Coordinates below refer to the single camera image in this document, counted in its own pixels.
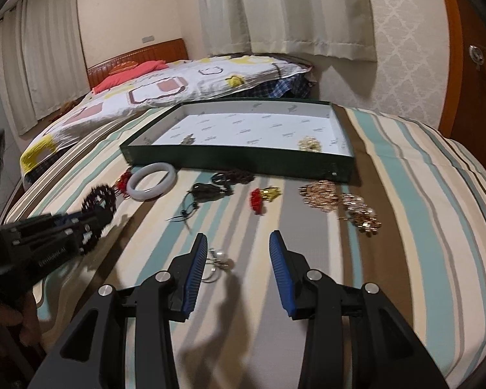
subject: pink blanket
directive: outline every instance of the pink blanket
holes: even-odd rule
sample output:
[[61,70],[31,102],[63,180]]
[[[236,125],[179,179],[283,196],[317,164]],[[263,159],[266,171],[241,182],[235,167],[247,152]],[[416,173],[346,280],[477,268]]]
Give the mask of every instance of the pink blanket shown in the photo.
[[145,63],[139,64],[134,69],[122,71],[120,73],[117,73],[116,75],[108,76],[93,89],[93,92],[97,95],[103,90],[108,90],[115,86],[119,86],[120,84],[123,84],[124,82],[127,82],[131,79],[137,79],[137,77],[146,75],[151,71],[164,70],[167,68],[167,64],[164,60],[146,61]]

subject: bangle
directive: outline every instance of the bangle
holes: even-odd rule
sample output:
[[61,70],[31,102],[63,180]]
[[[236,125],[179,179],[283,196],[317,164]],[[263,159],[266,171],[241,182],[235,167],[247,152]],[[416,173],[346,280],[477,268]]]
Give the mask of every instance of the bangle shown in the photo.
[[[135,190],[135,186],[140,182],[141,179],[157,171],[167,171],[166,176],[160,183],[150,189]],[[144,202],[151,198],[160,196],[170,190],[173,185],[175,185],[176,177],[177,172],[171,164],[167,164],[165,162],[150,164],[133,173],[133,175],[128,180],[126,193],[133,197],[133,199]]]

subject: pillow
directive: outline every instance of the pillow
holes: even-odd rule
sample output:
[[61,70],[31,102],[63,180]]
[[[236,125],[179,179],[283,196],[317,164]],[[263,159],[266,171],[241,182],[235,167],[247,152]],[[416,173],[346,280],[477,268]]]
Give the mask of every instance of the pillow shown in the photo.
[[108,75],[109,76],[116,75],[117,73],[122,73],[123,71],[131,70],[137,67],[138,65],[139,65],[138,62],[136,61],[126,61],[113,67],[113,69],[109,71]]
[[146,61],[145,63],[142,63],[131,70],[108,76],[99,85],[93,88],[93,92],[97,95],[103,90],[112,89],[116,86],[123,84],[124,82],[127,82],[128,80],[137,79],[137,77],[146,75],[151,71],[164,70],[167,68],[167,64],[164,60]]

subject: striped curtain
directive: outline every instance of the striped curtain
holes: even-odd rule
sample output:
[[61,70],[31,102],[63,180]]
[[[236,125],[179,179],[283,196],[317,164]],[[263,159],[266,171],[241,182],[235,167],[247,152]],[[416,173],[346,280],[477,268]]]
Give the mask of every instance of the striped curtain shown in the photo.
[[370,0],[203,0],[201,8],[212,54],[236,46],[376,61]]
[[89,92],[76,0],[21,0],[4,15],[0,84],[19,135]]

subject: green box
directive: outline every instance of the green box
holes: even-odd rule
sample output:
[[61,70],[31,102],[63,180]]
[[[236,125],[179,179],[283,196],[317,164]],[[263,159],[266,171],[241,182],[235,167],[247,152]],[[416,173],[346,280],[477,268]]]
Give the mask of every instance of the green box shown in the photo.
[[[181,145],[189,134],[195,142]],[[299,150],[303,134],[321,141],[322,152]],[[121,151],[131,165],[167,162],[176,169],[239,169],[341,183],[349,181],[354,168],[351,146],[332,105],[320,101],[234,98],[181,103],[128,138]]]

